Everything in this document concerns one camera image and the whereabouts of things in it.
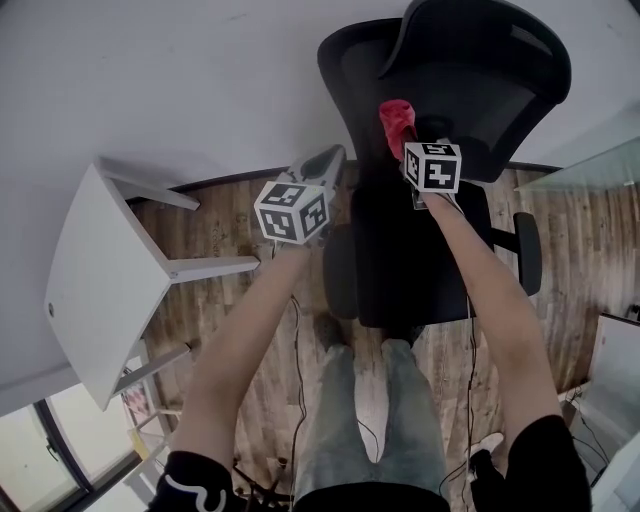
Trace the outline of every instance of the window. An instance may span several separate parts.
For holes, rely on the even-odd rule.
[[[131,501],[122,484],[100,500],[140,463],[127,417],[120,397],[101,411],[82,385],[1,417],[0,510],[99,511]]]
[[[79,489],[32,406],[0,418],[0,453],[0,486],[20,510],[47,510]]]

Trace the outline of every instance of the table top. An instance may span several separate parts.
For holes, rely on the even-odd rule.
[[[170,284],[167,258],[113,182],[91,166],[62,228],[44,307],[71,366],[103,409]]]

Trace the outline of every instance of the office chair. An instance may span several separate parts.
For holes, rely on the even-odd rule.
[[[498,0],[416,0],[404,18],[338,30],[318,49],[323,80],[342,115],[360,168],[351,224],[327,240],[329,308],[367,327],[428,325],[467,318],[466,289],[428,211],[388,148],[378,107],[405,99],[420,141],[448,138],[462,152],[462,179],[494,182],[529,132],[564,101],[569,56],[558,37],[522,9]],[[518,255],[525,291],[540,289],[542,257],[533,217],[514,215],[515,234],[491,227],[481,187],[456,196],[493,249]]]

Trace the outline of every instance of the chair armrest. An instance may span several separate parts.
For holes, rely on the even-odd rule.
[[[516,213],[513,216],[515,234],[492,228],[494,245],[499,245],[518,255],[518,277],[527,295],[540,291],[542,283],[542,248],[540,235],[533,215]]]

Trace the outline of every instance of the wire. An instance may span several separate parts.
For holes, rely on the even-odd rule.
[[[600,457],[600,460],[602,462],[604,462],[605,466],[608,466],[609,464],[607,463],[607,461],[605,460],[605,458],[600,454],[600,452],[598,450],[596,450],[593,446],[591,446],[589,443],[583,441],[582,439],[578,439],[576,436],[571,436],[573,437],[574,441],[578,441],[579,443],[582,443],[585,446],[588,446],[589,448],[591,448],[591,450],[593,451],[593,453],[595,453],[598,457]]]
[[[607,452],[605,451],[605,449],[600,444],[600,441],[598,441],[598,438],[596,437],[596,433],[591,429],[591,427],[589,425],[587,425],[587,422],[585,421],[584,416],[582,415],[582,409],[580,409],[580,402],[576,401],[576,395],[578,394],[578,392],[580,392],[580,394],[582,395],[582,387],[581,386],[578,386],[573,391],[573,396],[571,398],[567,397],[567,402],[569,402],[570,404],[575,404],[574,406],[576,407],[576,409],[578,409],[578,414],[580,414],[580,421],[582,422],[582,424],[585,426],[585,428],[593,436],[593,440],[598,445],[598,448],[600,448],[600,451],[602,451],[602,455],[604,456],[604,459],[607,461],[607,464],[610,464],[611,461],[609,460],[609,457],[607,456]]]
[[[460,475],[456,475],[453,478],[449,478],[451,477],[454,473],[460,471],[462,468],[464,468],[466,464],[466,461],[463,462],[462,464],[460,464],[456,469],[454,469],[451,473],[449,473],[447,476],[445,476],[442,481],[440,482],[440,485],[438,486],[438,494],[440,495],[441,498],[444,498],[444,496],[442,495],[442,486],[445,482],[449,481],[449,482],[453,482],[456,478],[458,478]]]
[[[451,206],[453,206],[456,210],[458,210],[463,217],[466,218],[464,211],[462,210],[458,202],[455,200],[455,197],[453,194],[438,193],[437,195],[442,197]],[[476,341],[475,320],[471,317],[471,300],[468,294],[467,294],[467,319],[471,320],[471,337],[469,338],[469,343],[471,345],[471,374],[469,375],[469,381],[467,383],[467,460],[464,461],[462,464],[460,464],[456,469],[454,469],[451,473],[449,473],[447,476],[445,476],[442,479],[442,482],[440,482],[440,485],[438,486],[438,494],[440,494],[441,497],[443,497],[442,486],[444,485],[445,482],[453,482],[454,480],[459,478],[461,475],[463,475],[464,471],[460,471],[460,470],[465,466],[467,468],[467,473],[471,469],[470,468],[471,444],[473,442],[473,427],[475,423],[475,415],[473,413],[473,406],[471,405],[471,390],[473,389],[473,378],[476,373],[476,363],[478,359],[478,343]],[[468,512],[469,506],[467,505],[467,502],[464,497],[464,491],[466,490],[466,487],[467,487],[467,479],[465,478],[464,483],[462,484],[462,502],[464,503],[464,506]]]
[[[369,433],[373,436],[373,438],[376,440],[376,462],[378,462],[378,456],[380,455],[380,445],[378,445],[378,436],[376,436],[373,433],[373,430],[371,430],[369,427],[367,427],[360,420],[358,420],[358,423],[360,423],[360,425],[362,425],[365,429],[367,429],[369,431]]]
[[[293,340],[293,349],[296,355],[296,370],[298,372],[298,382],[300,386],[298,389],[298,406],[300,407],[300,419],[298,420],[298,424],[293,431],[293,440],[291,441],[291,487],[289,489],[290,509],[293,507],[293,488],[295,486],[296,480],[296,441],[298,440],[298,432],[300,431],[300,427],[304,423],[304,420],[307,419],[307,404],[304,398],[304,381],[302,380],[302,371],[300,370],[300,353],[298,350],[298,335],[300,333],[300,303],[298,302],[298,299],[296,299],[295,295],[291,295],[291,302],[293,303],[293,306],[296,310],[296,327]]]

